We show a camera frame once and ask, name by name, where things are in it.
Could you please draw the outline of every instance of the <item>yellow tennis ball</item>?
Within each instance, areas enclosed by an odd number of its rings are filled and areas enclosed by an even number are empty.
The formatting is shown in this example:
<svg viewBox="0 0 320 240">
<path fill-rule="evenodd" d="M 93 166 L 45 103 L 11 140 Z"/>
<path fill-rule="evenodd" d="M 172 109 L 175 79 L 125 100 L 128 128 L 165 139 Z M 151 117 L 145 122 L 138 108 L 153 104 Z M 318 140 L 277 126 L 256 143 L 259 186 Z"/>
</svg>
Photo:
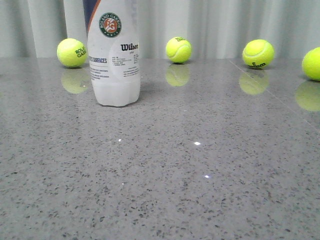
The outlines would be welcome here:
<svg viewBox="0 0 320 240">
<path fill-rule="evenodd" d="M 56 48 L 56 55 L 60 63 L 68 68 L 80 67 L 88 56 L 84 44 L 74 38 L 61 41 Z"/>
<path fill-rule="evenodd" d="M 262 94 L 269 86 L 269 77 L 263 70 L 244 72 L 239 78 L 242 91 L 249 95 Z"/>
<path fill-rule="evenodd" d="M 90 75 L 84 68 L 66 69 L 61 76 L 61 84 L 71 94 L 80 94 L 88 89 Z"/>
<path fill-rule="evenodd" d="M 172 62 L 182 64 L 190 58 L 192 46 L 187 39 L 176 36 L 168 41 L 165 51 Z"/>
<path fill-rule="evenodd" d="M 261 69 L 272 62 L 274 47 L 263 39 L 248 42 L 242 52 L 242 59 L 251 68 Z"/>
<path fill-rule="evenodd" d="M 320 47 L 312 49 L 304 56 L 302 70 L 310 79 L 320 81 Z"/>
<path fill-rule="evenodd" d="M 173 87 L 181 87 L 188 83 L 190 70 L 187 65 L 171 64 L 166 70 L 165 79 Z"/>
<path fill-rule="evenodd" d="M 310 112 L 320 111 L 320 82 L 305 81 L 295 91 L 295 101 Z"/>
</svg>

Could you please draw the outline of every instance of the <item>white bottle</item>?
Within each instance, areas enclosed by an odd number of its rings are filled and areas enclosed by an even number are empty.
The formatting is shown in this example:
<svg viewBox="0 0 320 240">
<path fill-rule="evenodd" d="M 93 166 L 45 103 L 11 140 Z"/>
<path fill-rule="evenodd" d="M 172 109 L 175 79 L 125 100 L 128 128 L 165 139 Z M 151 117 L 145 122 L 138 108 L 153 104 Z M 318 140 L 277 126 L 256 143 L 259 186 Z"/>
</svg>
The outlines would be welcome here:
<svg viewBox="0 0 320 240">
<path fill-rule="evenodd" d="M 97 102 L 121 107 L 140 94 L 137 0 L 83 0 Z"/>
</svg>

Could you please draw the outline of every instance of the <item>speckled gray surface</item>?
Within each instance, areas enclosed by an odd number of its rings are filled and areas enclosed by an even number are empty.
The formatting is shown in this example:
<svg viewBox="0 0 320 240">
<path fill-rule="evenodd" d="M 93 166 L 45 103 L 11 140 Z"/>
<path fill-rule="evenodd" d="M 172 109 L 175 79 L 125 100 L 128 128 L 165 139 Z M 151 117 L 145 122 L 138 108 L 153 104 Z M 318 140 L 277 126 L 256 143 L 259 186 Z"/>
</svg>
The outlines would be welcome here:
<svg viewBox="0 0 320 240">
<path fill-rule="evenodd" d="M 116 108 L 87 65 L 0 58 L 0 239 L 319 240 L 300 63 L 143 59 L 139 100 Z"/>
</svg>

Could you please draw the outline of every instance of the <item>roland garros logo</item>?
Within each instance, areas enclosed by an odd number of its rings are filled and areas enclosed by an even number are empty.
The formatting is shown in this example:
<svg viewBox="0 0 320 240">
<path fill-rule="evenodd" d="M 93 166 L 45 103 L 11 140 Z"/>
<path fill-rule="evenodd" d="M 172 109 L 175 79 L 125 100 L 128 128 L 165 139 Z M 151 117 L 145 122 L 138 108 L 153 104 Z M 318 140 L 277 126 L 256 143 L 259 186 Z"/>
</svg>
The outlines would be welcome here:
<svg viewBox="0 0 320 240">
<path fill-rule="evenodd" d="M 100 17 L 99 27 L 108 38 L 115 38 L 121 32 L 120 18 L 112 12 L 107 12 Z"/>
</svg>

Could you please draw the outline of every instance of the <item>curtain fold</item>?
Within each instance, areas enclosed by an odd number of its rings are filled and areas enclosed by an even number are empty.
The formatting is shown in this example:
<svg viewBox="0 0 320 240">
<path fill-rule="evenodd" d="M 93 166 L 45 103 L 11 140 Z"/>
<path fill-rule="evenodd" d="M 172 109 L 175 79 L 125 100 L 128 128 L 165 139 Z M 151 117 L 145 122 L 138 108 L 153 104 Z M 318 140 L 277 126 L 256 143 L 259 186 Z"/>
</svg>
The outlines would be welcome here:
<svg viewBox="0 0 320 240">
<path fill-rule="evenodd" d="M 320 46 L 320 0 L 138 0 L 142 58 L 166 58 L 169 39 L 192 43 L 192 59 L 237 58 L 266 39 L 277 58 Z M 55 57 L 64 38 L 86 43 L 82 0 L 0 0 L 0 57 Z"/>
</svg>

